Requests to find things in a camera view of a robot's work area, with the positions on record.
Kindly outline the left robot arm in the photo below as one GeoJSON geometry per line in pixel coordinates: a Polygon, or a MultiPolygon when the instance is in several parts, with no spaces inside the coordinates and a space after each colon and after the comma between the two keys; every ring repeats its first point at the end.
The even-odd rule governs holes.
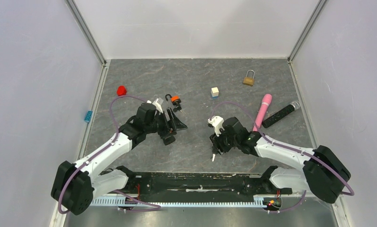
{"type": "Polygon", "coordinates": [[[148,134],[158,134],[164,144],[169,145],[175,141],[178,131],[187,128],[171,108],[163,111],[158,104],[142,103],[137,113],[117,128],[105,144],[74,163],[64,161],[59,165],[51,190],[51,197],[58,202],[58,211],[79,215],[99,196],[119,189],[131,193],[136,180],[121,167],[106,174],[102,172],[143,142],[148,134]]]}

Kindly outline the orange black padlock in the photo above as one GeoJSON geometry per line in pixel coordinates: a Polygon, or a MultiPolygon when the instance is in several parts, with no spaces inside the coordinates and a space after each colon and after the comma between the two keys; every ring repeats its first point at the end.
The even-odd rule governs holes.
{"type": "Polygon", "coordinates": [[[179,96],[172,96],[171,94],[166,94],[165,99],[167,101],[171,101],[172,105],[174,106],[178,106],[182,102],[179,96]]]}

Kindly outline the black key bunch large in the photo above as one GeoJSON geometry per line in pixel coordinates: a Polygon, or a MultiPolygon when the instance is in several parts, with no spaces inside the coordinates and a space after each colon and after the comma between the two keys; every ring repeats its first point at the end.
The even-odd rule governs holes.
{"type": "Polygon", "coordinates": [[[211,161],[212,161],[212,162],[214,162],[216,155],[217,155],[217,151],[216,151],[216,150],[213,150],[213,151],[212,151],[212,157],[211,157],[211,161]]]}

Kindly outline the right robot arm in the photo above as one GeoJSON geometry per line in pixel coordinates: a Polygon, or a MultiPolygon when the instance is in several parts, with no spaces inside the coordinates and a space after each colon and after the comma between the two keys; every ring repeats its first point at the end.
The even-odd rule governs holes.
{"type": "Polygon", "coordinates": [[[236,117],[224,120],[213,116],[208,126],[214,129],[210,136],[213,155],[223,155],[236,148],[247,155],[268,158],[289,166],[270,167],[261,179],[261,188],[267,193],[277,189],[308,191],[327,203],[335,203],[339,195],[354,195],[348,184],[349,170],[326,146],[303,148],[280,142],[259,131],[248,131],[236,117]]]}

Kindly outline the brass padlock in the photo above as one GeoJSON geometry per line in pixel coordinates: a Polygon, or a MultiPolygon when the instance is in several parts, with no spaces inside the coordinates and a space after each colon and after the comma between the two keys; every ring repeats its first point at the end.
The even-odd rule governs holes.
{"type": "Polygon", "coordinates": [[[252,87],[254,85],[254,77],[255,77],[255,71],[254,70],[248,70],[246,72],[246,75],[245,75],[242,83],[246,86],[252,87]]]}

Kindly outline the black key bunch small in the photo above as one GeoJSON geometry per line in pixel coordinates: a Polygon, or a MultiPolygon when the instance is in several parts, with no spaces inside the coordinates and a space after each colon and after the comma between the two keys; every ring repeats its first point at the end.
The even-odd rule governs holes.
{"type": "Polygon", "coordinates": [[[173,112],[175,112],[175,113],[177,113],[177,112],[184,113],[184,111],[182,110],[181,106],[176,106],[175,108],[173,108],[173,112]]]}

